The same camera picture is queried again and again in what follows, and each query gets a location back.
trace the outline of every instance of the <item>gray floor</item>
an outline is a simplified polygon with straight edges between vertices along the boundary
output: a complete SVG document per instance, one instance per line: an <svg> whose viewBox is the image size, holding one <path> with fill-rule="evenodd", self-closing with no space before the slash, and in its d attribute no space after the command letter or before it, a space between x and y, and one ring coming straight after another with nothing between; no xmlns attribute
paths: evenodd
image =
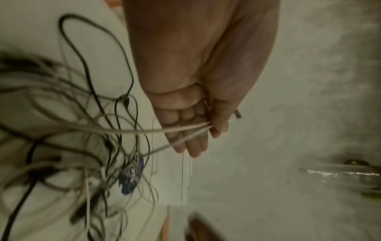
<svg viewBox="0 0 381 241"><path fill-rule="evenodd" d="M231 126L195 160L170 240L205 215L230 241L378 240L381 202L323 189L297 167L380 164L381 1L287 0L268 66Z"/></svg>

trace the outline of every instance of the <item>blue tag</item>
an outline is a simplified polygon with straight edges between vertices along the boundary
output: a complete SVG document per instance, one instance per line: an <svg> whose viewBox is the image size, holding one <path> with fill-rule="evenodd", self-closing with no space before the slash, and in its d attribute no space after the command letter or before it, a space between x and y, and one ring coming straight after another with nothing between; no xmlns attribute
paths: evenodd
<svg viewBox="0 0 381 241"><path fill-rule="evenodd" d="M137 168L140 170L140 172L138 172L134 166L130 166L119 174L119 187L122 186L122 194L128 195L134 191L140 181L139 173L143 172L143 167L144 160L142 157L140 157L137 163Z"/></svg>

